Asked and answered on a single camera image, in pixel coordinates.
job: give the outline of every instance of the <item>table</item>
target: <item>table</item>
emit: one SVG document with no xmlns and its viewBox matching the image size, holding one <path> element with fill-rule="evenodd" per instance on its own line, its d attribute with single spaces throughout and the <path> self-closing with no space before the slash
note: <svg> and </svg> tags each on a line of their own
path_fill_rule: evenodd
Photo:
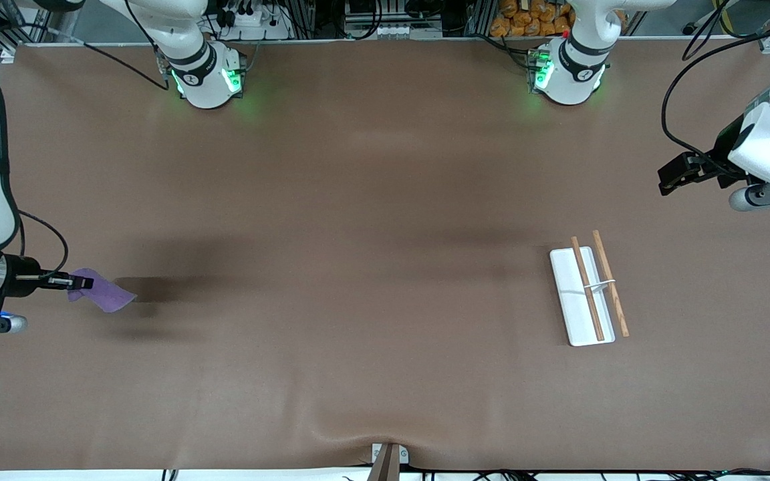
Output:
<svg viewBox="0 0 770 481">
<path fill-rule="evenodd" d="M 0 335 L 0 469 L 355 465 L 382 440 L 419 468 L 770 468 L 770 211 L 656 186 L 682 48 L 621 41 L 563 107 L 481 42 L 268 45 L 209 112 L 19 49 L 13 194 L 140 302 L 8 301 L 30 326 Z M 672 129 L 707 148 L 769 84 L 754 46 L 718 55 Z M 548 252 L 594 228 L 632 336 L 569 347 Z"/>
</svg>

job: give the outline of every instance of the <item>white plate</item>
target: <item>white plate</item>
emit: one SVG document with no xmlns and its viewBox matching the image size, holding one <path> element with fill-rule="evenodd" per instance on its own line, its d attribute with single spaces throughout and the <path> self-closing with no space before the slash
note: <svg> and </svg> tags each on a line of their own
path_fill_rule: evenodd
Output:
<svg viewBox="0 0 770 481">
<path fill-rule="evenodd" d="M 563 319 L 566 322 L 566 334 L 572 346 L 590 346 L 614 342 L 614 326 L 611 326 L 611 314 L 608 312 L 608 302 L 605 302 L 601 287 L 593 287 L 593 299 L 596 300 L 596 311 L 599 313 L 599 324 L 605 341 L 596 339 L 593 329 L 593 319 L 590 319 L 590 308 L 587 306 L 587 295 L 581 274 L 578 272 L 578 262 L 575 261 L 575 251 L 572 249 L 555 249 L 550 255 L 551 268 L 554 271 L 554 283 L 557 284 L 557 295 L 560 307 L 563 309 Z M 596 270 L 596 260 L 593 249 L 581 247 L 581 257 L 587 269 L 590 284 L 599 283 L 599 271 Z"/>
</svg>

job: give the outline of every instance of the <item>wooden stick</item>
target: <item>wooden stick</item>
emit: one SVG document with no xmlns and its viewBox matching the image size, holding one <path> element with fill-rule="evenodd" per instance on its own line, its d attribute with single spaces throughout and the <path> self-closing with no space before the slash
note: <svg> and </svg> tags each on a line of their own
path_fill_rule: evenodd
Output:
<svg viewBox="0 0 770 481">
<path fill-rule="evenodd" d="M 605 274 L 605 280 L 614 279 L 611 274 L 611 265 L 608 264 L 608 256 L 605 254 L 605 246 L 602 244 L 602 238 L 599 237 L 599 231 L 593 231 L 593 243 L 596 244 L 596 250 L 599 251 L 599 262 L 602 264 L 602 271 Z M 610 283 L 611 299 L 614 302 L 614 310 L 617 311 L 617 320 L 620 321 L 620 331 L 623 331 L 623 337 L 629 336 L 629 326 L 626 324 L 626 316 L 623 315 L 623 304 L 620 304 L 620 294 L 617 293 L 617 282 Z"/>
<path fill-rule="evenodd" d="M 578 237 L 572 237 L 572 250 L 575 252 L 575 262 L 578 264 L 578 272 L 581 273 L 581 283 L 584 284 L 584 295 L 587 297 L 587 307 L 590 308 L 590 317 L 593 319 L 593 331 L 596 332 L 597 341 L 605 341 L 602 334 L 602 325 L 599 323 L 599 313 L 596 311 L 596 300 L 593 299 L 593 287 L 590 287 L 590 278 L 587 277 L 587 267 L 584 266 L 584 258 L 581 257 L 581 247 L 578 246 Z"/>
</svg>

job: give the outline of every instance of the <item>brown table surface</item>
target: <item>brown table surface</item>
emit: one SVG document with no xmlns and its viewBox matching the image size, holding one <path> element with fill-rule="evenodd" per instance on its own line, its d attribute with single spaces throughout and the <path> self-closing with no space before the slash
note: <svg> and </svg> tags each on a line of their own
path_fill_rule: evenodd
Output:
<svg viewBox="0 0 770 481">
<path fill-rule="evenodd" d="M 8 301 L 30 326 L 0 335 L 0 469 L 352 465 L 380 440 L 422 468 L 770 468 L 770 211 L 656 186 L 682 48 L 620 42 L 566 108 L 481 42 L 270 45 L 210 112 L 20 49 L 19 206 L 140 303 Z M 672 128 L 707 148 L 769 83 L 755 46 L 722 54 Z M 632 336 L 569 347 L 548 252 L 593 228 Z M 27 252 L 60 247 L 28 223 Z"/>
</svg>

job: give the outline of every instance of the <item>purple cloth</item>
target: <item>purple cloth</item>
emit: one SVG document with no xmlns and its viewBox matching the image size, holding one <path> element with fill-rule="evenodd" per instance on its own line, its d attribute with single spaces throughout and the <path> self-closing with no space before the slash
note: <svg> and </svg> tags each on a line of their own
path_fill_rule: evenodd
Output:
<svg viewBox="0 0 770 481">
<path fill-rule="evenodd" d="M 103 309 L 104 313 L 113 313 L 119 311 L 125 305 L 132 302 L 135 299 L 135 294 L 125 291 L 115 284 L 107 281 L 103 276 L 97 274 L 94 269 L 82 268 L 77 269 L 70 273 L 71 276 L 89 277 L 94 280 L 94 287 L 91 289 L 79 289 L 76 291 L 68 291 L 68 301 L 73 302 L 82 296 L 85 296 L 94 304 Z"/>
</svg>

